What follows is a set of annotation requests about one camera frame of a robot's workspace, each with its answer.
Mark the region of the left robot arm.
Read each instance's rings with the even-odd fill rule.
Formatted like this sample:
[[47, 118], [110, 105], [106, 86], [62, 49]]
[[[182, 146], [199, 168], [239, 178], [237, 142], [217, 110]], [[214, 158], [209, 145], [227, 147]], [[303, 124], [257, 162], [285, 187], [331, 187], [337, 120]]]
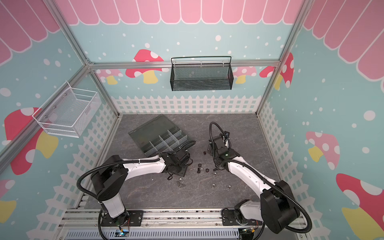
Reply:
[[193, 163], [188, 149], [195, 144], [196, 141], [188, 141], [176, 150], [143, 159], [129, 160], [113, 155], [101, 166], [81, 175], [77, 188], [98, 201], [102, 217], [109, 217], [109, 223], [125, 225], [132, 219], [120, 196], [125, 181], [147, 174], [167, 174], [167, 180], [173, 176], [184, 177]]

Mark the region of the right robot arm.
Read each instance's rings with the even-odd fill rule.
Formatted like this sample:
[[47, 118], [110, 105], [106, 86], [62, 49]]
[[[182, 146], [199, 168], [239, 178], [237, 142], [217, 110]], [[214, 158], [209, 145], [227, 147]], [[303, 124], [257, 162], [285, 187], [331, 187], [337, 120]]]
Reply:
[[252, 220], [261, 222], [259, 238], [265, 228], [278, 234], [284, 229], [297, 234], [307, 234], [313, 222], [303, 206], [296, 201], [291, 187], [283, 180], [277, 182], [252, 167], [233, 149], [230, 134], [219, 124], [209, 125], [209, 145], [215, 166], [237, 176], [260, 199], [244, 200], [234, 208], [235, 219], [240, 225]]

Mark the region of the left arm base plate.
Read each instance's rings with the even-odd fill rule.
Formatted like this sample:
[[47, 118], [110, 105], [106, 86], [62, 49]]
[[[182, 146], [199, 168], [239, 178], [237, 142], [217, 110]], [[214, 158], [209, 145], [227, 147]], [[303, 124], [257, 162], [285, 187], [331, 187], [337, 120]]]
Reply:
[[143, 220], [144, 211], [128, 210], [116, 218], [112, 218], [109, 213], [103, 213], [101, 218], [102, 227], [140, 227]]

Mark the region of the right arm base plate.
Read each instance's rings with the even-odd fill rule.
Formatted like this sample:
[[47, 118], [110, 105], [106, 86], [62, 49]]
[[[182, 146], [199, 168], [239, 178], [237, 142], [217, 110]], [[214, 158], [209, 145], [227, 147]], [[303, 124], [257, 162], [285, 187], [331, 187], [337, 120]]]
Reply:
[[261, 226], [263, 224], [262, 221], [245, 219], [240, 211], [235, 209], [222, 209], [221, 217], [223, 226]]

